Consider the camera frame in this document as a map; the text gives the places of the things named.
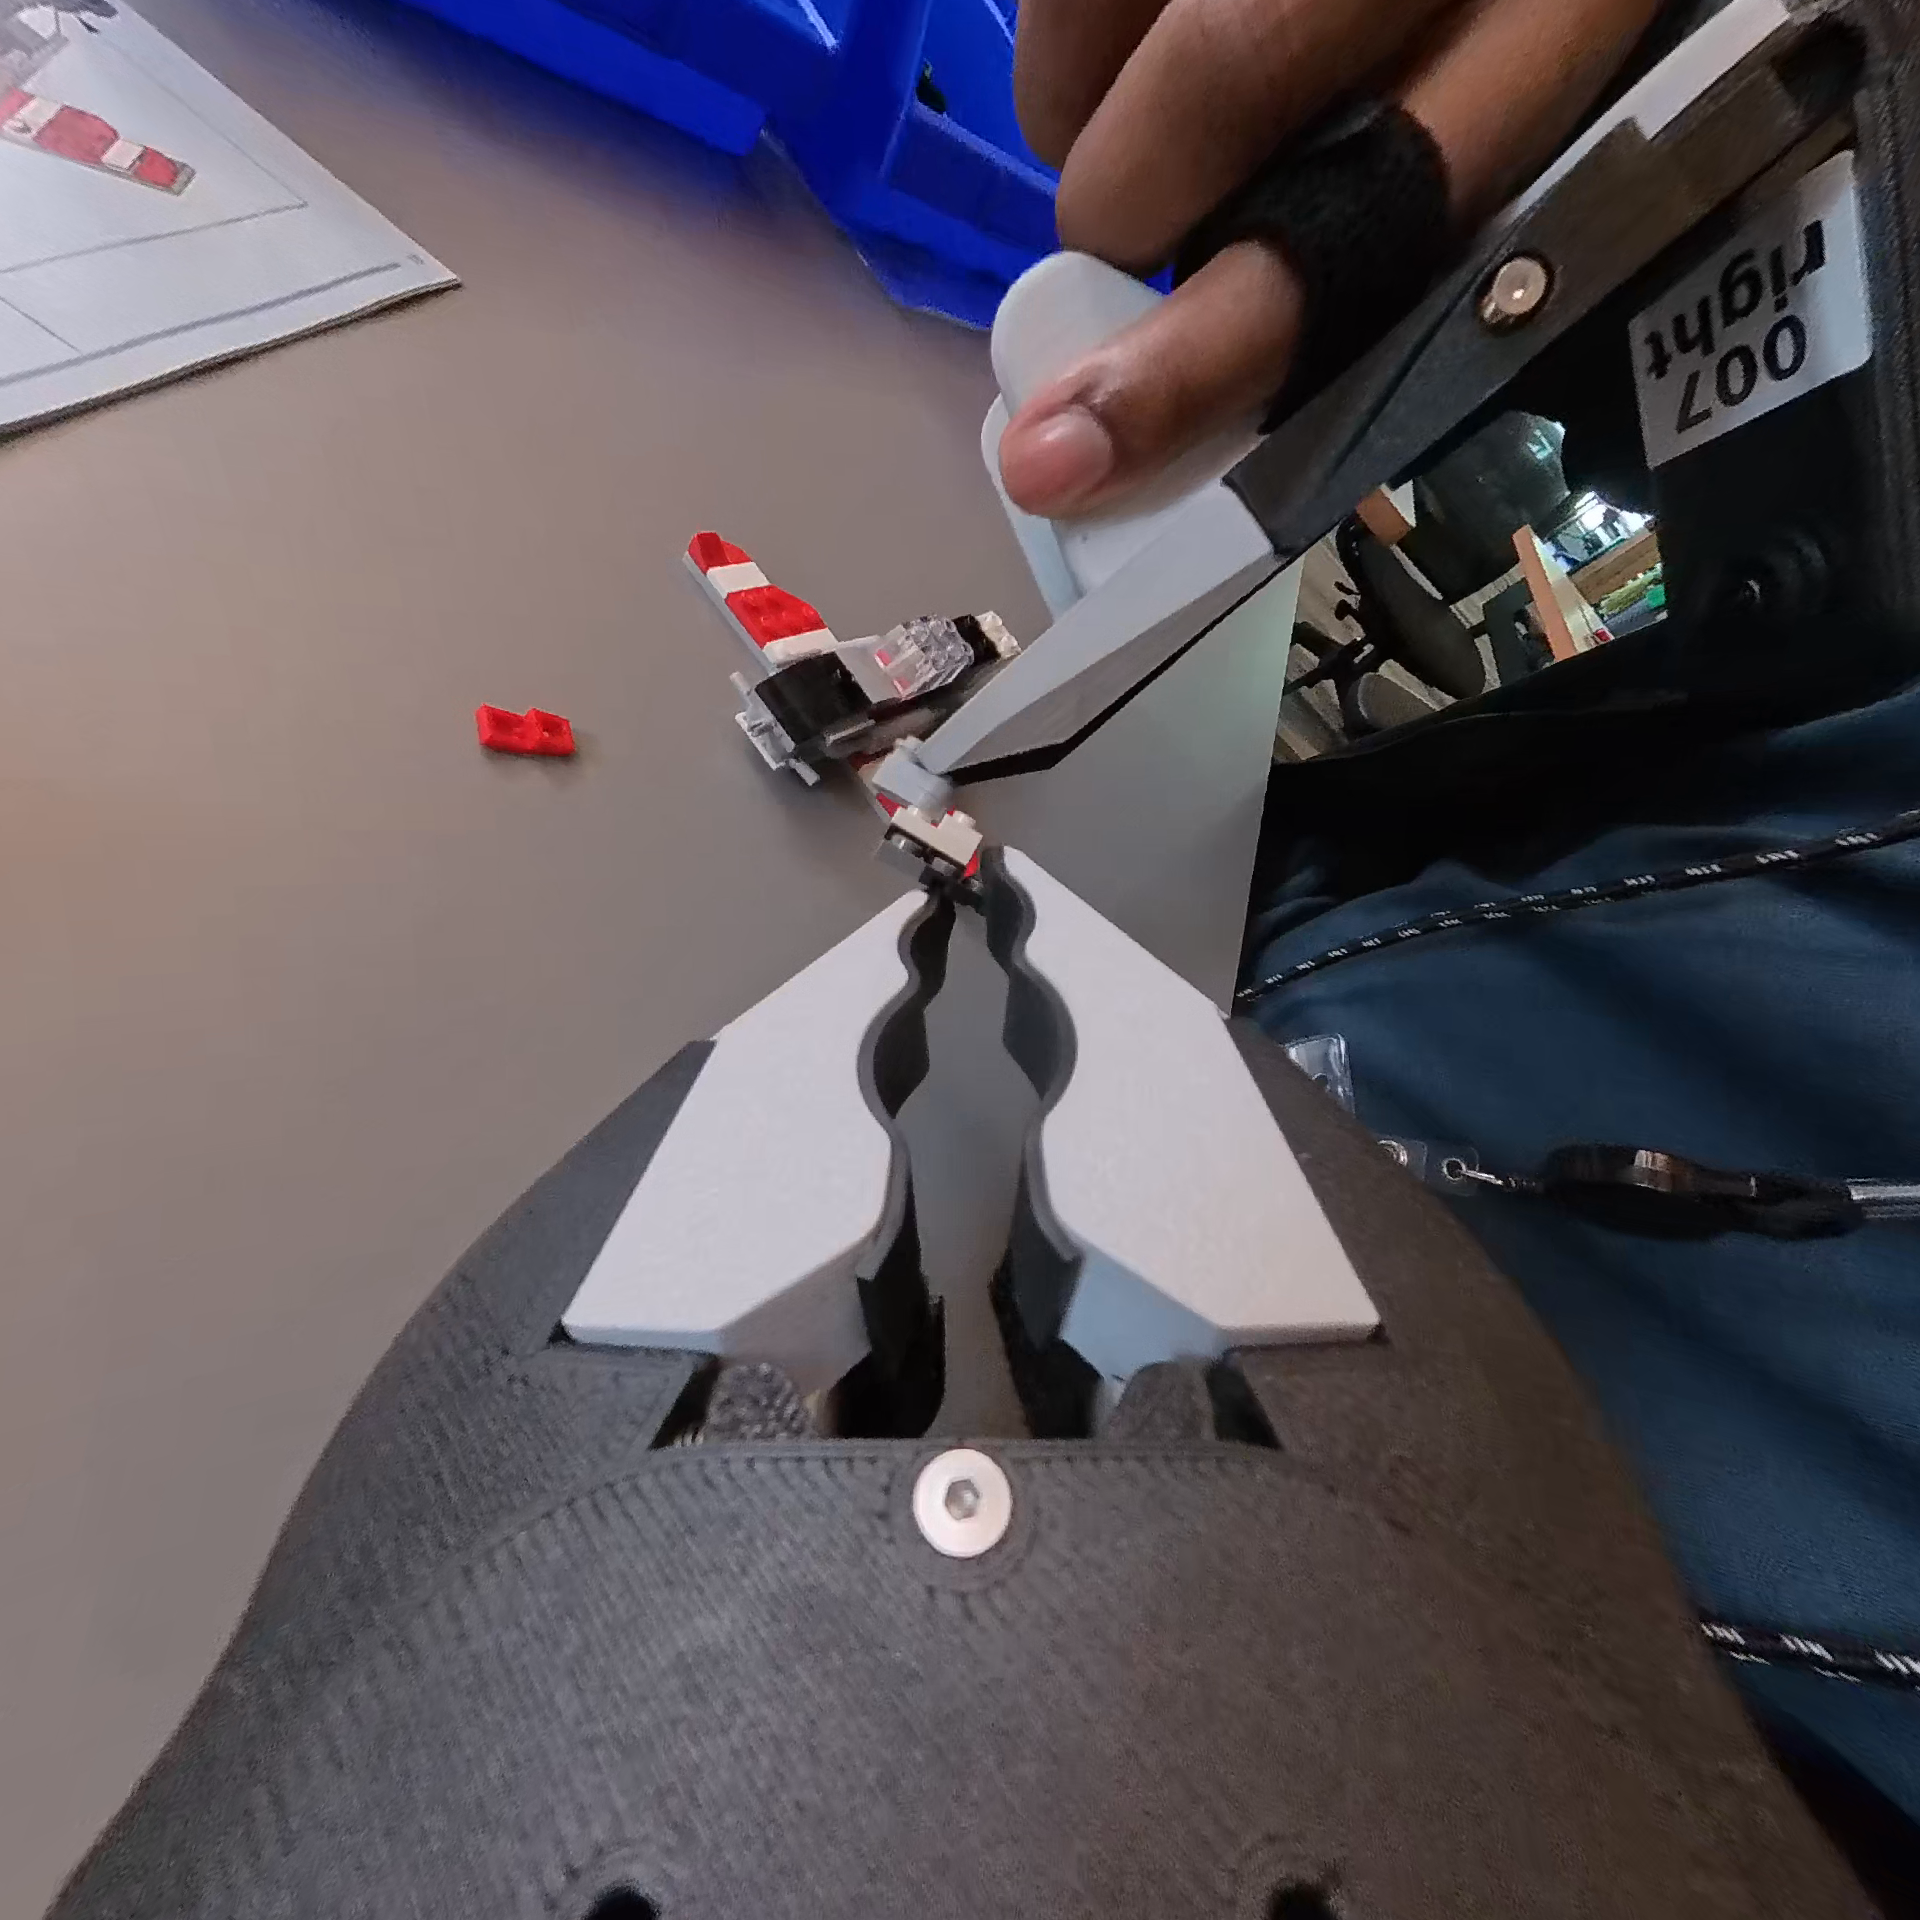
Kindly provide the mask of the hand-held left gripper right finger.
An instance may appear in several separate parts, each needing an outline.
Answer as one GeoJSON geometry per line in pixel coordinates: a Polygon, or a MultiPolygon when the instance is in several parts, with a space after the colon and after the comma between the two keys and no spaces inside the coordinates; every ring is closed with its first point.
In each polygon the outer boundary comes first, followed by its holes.
{"type": "Polygon", "coordinates": [[[1020,850],[984,856],[982,914],[1039,1100],[992,1280],[1030,1430],[1090,1437],[1166,1362],[1374,1338],[1220,1008],[1020,850]]]}

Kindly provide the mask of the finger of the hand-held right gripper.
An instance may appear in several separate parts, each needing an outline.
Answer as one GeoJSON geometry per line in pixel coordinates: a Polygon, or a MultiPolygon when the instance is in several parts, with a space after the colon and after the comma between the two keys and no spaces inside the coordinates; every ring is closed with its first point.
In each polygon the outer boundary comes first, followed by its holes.
{"type": "Polygon", "coordinates": [[[1068,758],[994,783],[994,836],[1218,1008],[1242,960],[1303,575],[1288,566],[1068,758]]]}
{"type": "Polygon", "coordinates": [[[1043,772],[1275,581],[1282,556],[1236,498],[1196,498],[918,747],[935,783],[1043,772]]]}

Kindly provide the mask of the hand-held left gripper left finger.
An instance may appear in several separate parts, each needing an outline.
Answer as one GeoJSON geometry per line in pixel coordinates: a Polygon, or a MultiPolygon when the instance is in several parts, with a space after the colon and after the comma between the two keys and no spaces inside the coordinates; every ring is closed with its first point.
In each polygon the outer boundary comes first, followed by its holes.
{"type": "Polygon", "coordinates": [[[905,1102],[928,1074],[950,898],[913,892],[722,1027],[560,1327],[592,1348],[763,1362],[841,1434],[945,1402],[905,1102]]]}

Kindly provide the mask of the toy brick plane model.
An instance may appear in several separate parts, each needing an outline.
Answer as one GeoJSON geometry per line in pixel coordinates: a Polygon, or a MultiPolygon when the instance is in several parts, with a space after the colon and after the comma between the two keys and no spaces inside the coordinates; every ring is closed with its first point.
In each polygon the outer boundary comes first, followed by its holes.
{"type": "Polygon", "coordinates": [[[926,741],[1020,658],[1006,621],[992,611],[914,614],[879,636],[839,638],[817,606],[713,531],[689,540],[687,566],[752,658],[732,685],[736,725],[761,760],[807,787],[849,778],[880,814],[882,853],[905,860],[932,894],[979,904],[988,842],[976,821],[954,799],[940,819],[891,806],[864,767],[903,736],[926,741]]]}

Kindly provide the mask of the medium blue plastic bin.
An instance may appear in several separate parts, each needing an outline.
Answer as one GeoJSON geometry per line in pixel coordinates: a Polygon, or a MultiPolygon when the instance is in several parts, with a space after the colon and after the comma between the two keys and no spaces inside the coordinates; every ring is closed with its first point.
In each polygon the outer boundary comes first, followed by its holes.
{"type": "Polygon", "coordinates": [[[991,330],[1058,244],[1058,176],[1016,107],[1016,3],[803,3],[820,80],[770,115],[780,154],[905,308],[991,330]]]}

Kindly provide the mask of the brick building instruction booklet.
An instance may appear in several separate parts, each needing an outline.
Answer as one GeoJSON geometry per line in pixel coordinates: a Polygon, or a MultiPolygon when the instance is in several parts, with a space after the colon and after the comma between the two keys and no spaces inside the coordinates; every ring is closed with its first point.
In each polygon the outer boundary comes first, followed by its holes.
{"type": "Polygon", "coordinates": [[[130,4],[6,4],[8,436],[457,284],[130,4]]]}

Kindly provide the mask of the grey desk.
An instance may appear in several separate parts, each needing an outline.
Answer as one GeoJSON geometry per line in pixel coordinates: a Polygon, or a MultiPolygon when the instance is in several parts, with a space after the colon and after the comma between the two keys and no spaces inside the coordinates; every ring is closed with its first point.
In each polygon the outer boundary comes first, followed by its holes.
{"type": "Polygon", "coordinates": [[[402,6],[138,11],[463,285],[6,446],[6,1916],[468,1244],[903,892],[736,733],[687,540],[841,632],[1048,623],[984,336],[778,159],[402,6]]]}

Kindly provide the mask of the person's right hand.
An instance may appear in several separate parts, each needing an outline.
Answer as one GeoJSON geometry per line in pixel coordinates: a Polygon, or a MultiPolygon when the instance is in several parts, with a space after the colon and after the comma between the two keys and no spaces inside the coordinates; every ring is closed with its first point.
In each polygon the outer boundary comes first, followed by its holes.
{"type": "MultiPolygon", "coordinates": [[[[1650,3],[1024,4],[1016,102],[1062,174],[1068,251],[1150,276],[1335,111],[1388,102],[1448,188],[1420,248],[1460,238],[1544,171],[1650,23],[1650,3]]],[[[1034,391],[1000,476],[1024,512],[1103,512],[1290,383],[1324,302],[1265,238],[1216,251],[1144,320],[1034,391]]]]}

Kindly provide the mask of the clear badge holder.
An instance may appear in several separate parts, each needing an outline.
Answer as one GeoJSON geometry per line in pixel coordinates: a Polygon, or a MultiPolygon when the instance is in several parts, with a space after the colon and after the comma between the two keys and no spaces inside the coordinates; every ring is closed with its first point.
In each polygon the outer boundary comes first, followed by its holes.
{"type": "MultiPolygon", "coordinates": [[[[1314,1082],[1346,1116],[1360,1120],[1352,1054],[1342,1035],[1290,1039],[1282,1050],[1298,1071],[1314,1082]]],[[[1465,1142],[1394,1136],[1372,1125],[1367,1125],[1367,1133],[1394,1165],[1435,1194],[1460,1195],[1484,1184],[1479,1152],[1465,1142]]]]}

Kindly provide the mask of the black office chair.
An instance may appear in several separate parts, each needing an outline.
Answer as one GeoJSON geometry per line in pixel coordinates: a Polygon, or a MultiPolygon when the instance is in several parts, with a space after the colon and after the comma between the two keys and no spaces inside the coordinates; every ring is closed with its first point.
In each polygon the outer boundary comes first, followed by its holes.
{"type": "Polygon", "coordinates": [[[1335,531],[1344,579],[1367,645],[1430,687],[1473,700],[1484,687],[1479,621],[1456,606],[1488,595],[1520,562],[1513,535],[1551,532],[1574,494],[1564,464],[1567,428],[1506,412],[1430,459],[1408,479],[1408,524],[1385,541],[1363,515],[1335,531]]]}

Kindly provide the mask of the black badge reel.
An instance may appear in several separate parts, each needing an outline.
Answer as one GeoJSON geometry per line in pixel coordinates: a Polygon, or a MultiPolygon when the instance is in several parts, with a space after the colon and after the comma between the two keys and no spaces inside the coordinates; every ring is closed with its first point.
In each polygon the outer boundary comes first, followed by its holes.
{"type": "Polygon", "coordinates": [[[1530,1179],[1544,1199],[1592,1226],[1670,1242],[1835,1238],[1867,1223],[1844,1184],[1714,1167],[1662,1148],[1574,1142],[1555,1148],[1530,1179]]]}

